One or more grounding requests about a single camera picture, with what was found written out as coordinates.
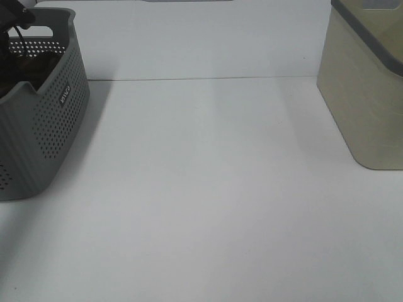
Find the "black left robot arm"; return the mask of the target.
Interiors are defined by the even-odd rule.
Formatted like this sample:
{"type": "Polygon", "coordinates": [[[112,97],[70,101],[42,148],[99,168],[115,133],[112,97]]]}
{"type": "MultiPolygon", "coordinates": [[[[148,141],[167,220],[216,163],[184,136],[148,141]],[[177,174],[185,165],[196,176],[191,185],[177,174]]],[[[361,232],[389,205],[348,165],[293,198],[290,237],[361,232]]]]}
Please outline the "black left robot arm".
{"type": "Polygon", "coordinates": [[[28,28],[35,20],[35,15],[19,1],[1,0],[1,32],[15,26],[28,28]]]}

